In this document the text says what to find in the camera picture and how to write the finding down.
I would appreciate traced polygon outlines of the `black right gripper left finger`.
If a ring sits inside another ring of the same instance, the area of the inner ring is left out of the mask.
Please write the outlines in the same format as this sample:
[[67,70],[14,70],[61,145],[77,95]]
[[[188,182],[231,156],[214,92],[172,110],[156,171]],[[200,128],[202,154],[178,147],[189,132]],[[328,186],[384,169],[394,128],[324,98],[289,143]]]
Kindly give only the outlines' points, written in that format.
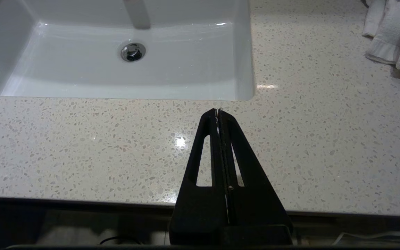
[[[217,109],[211,109],[201,116],[169,225],[171,243],[220,243],[220,231],[228,223],[216,114]],[[203,143],[207,136],[210,137],[212,184],[198,186]]]

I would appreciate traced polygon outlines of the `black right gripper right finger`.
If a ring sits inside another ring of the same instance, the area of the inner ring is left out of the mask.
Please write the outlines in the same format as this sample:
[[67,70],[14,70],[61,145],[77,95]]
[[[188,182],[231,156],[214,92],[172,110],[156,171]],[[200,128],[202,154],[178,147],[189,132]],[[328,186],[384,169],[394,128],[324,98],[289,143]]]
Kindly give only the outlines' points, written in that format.
[[235,117],[219,111],[225,191],[234,226],[293,225]]

